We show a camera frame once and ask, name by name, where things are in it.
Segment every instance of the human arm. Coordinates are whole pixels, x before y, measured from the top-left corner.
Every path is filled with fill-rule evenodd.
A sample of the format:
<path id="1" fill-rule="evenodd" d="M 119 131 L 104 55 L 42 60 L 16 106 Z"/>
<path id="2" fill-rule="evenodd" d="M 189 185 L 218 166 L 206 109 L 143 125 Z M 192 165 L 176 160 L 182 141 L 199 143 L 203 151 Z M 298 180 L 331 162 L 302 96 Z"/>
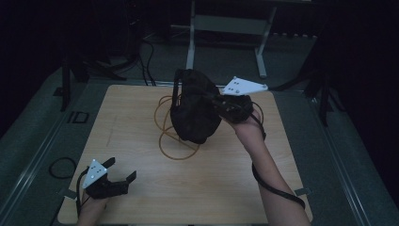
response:
<path id="1" fill-rule="evenodd" d="M 95 226 L 102 215 L 109 198 L 95 200 L 86 191 L 83 192 L 82 206 L 77 226 Z"/>
<path id="2" fill-rule="evenodd" d="M 253 115 L 259 119 L 257 111 L 254 111 Z M 278 190 L 294 195 L 279 173 L 279 169 L 263 141 L 259 126 L 251 117 L 244 122 L 231 123 L 231 127 L 249 153 L 255 169 L 263 181 Z M 276 195 L 262 186 L 259 188 L 263 208 L 270 225 L 311 225 L 300 204 Z"/>

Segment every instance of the light wood tabletop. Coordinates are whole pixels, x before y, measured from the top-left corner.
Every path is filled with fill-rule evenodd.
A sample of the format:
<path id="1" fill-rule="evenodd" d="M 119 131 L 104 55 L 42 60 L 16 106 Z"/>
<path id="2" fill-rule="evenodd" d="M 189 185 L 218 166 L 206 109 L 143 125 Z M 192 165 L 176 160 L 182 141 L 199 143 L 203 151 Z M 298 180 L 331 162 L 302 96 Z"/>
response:
<path id="1" fill-rule="evenodd" d="M 194 151 L 179 141 L 162 136 L 159 124 L 171 102 L 159 100 L 172 94 L 172 87 L 110 86 L 88 137 L 70 190 L 92 159 L 116 164 L 108 169 L 108 180 L 124 181 L 134 170 L 137 178 L 129 193 L 108 202 L 102 224 L 255 224 L 266 223 L 251 161 L 232 128 L 224 121 L 216 132 Z M 295 160 L 271 92 L 251 94 L 264 113 L 265 140 L 282 176 L 292 190 L 302 188 Z M 306 212 L 312 219 L 306 196 Z M 75 202 L 65 199 L 58 221 L 77 221 Z"/>

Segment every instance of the dark green floor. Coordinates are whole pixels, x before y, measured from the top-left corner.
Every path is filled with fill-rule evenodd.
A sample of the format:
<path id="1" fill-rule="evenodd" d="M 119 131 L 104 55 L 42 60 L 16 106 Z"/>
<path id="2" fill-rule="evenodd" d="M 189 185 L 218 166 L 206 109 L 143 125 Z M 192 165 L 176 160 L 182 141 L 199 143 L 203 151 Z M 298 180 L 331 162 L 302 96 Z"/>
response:
<path id="1" fill-rule="evenodd" d="M 149 40 L 154 43 L 152 76 L 159 84 L 172 81 L 174 71 L 185 67 L 187 46 L 160 43 L 155 37 Z M 238 76 L 272 87 L 296 76 L 313 42 L 271 37 L 263 54 L 268 72 L 265 79 L 258 77 L 253 50 L 249 48 L 199 45 L 195 68 L 218 85 L 226 85 L 233 76 Z M 142 48 L 146 59 L 151 47 Z M 116 82 L 93 73 L 87 84 L 72 83 L 72 103 L 65 112 L 59 111 L 60 97 L 53 96 L 61 84 L 60 71 L 43 84 L 0 141 L 4 225 L 59 225 L 56 213 L 62 197 L 57 192 L 67 188 L 70 179 L 56 179 L 48 168 L 60 157 L 79 161 L 108 86 L 143 84 L 137 66 L 120 75 L 128 80 Z M 328 127 L 324 127 L 317 117 L 317 103 L 301 92 L 305 85 L 274 94 L 303 184 L 312 190 L 309 196 L 312 225 L 399 225 L 398 210 L 350 119 L 332 105 L 333 111 L 327 115 Z M 68 123 L 72 111 L 89 113 L 88 122 Z M 72 165 L 61 162 L 54 170 L 68 175 L 72 173 Z"/>

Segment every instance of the black bag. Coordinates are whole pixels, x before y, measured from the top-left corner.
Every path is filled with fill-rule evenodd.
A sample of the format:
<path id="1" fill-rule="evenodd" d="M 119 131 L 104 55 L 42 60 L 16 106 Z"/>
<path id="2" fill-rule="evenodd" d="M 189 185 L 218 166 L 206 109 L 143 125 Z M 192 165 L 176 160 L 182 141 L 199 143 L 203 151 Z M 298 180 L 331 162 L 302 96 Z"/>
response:
<path id="1" fill-rule="evenodd" d="M 179 99 L 179 81 L 182 92 Z M 220 94 L 217 86 L 203 73 L 195 70 L 177 70 L 170 118 L 182 140 L 202 144 L 221 122 L 209 96 Z"/>

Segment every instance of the white bracket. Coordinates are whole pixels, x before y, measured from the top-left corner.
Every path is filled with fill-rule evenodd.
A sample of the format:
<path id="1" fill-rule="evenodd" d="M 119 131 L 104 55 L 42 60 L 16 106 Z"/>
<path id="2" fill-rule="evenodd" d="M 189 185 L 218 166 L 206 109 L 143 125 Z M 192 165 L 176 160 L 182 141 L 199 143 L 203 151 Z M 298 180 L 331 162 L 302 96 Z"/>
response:
<path id="1" fill-rule="evenodd" d="M 267 90 L 268 86 L 266 84 L 254 83 L 235 76 L 223 89 L 222 93 L 225 95 L 241 96 Z"/>
<path id="2" fill-rule="evenodd" d="M 88 174 L 86 175 L 85 181 L 83 182 L 82 188 L 86 188 L 100 179 L 102 176 L 106 175 L 106 168 L 97 162 L 95 159 L 91 162 L 88 168 Z"/>

